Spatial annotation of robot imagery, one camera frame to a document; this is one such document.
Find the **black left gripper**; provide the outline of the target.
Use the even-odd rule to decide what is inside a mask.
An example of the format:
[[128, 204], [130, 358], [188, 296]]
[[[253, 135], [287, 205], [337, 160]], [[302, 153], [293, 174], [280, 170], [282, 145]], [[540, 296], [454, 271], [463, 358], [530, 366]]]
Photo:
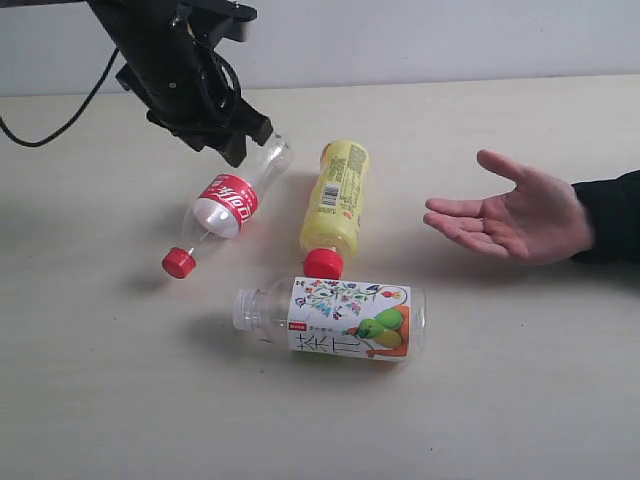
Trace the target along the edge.
[[213, 148], [233, 168], [246, 137], [264, 146], [268, 116], [240, 99], [237, 76], [215, 48], [171, 26], [179, 1], [92, 1], [92, 13], [125, 59], [118, 82], [147, 107], [150, 122], [189, 147]]

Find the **black-sleeved forearm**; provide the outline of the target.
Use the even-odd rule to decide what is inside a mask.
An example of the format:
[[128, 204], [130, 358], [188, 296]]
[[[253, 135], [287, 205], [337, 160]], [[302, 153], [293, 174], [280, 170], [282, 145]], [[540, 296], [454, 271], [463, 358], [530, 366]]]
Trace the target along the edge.
[[593, 246], [571, 257], [583, 264], [639, 263], [639, 171], [573, 184], [584, 206]]

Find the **open bare hand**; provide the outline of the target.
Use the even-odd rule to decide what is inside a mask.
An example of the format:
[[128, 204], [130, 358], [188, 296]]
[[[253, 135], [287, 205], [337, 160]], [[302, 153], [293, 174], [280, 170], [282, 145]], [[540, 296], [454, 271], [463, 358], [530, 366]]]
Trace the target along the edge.
[[426, 225], [468, 250], [527, 265], [567, 260], [595, 245], [586, 208], [570, 184], [489, 150], [476, 159], [514, 189], [477, 200], [430, 198]]

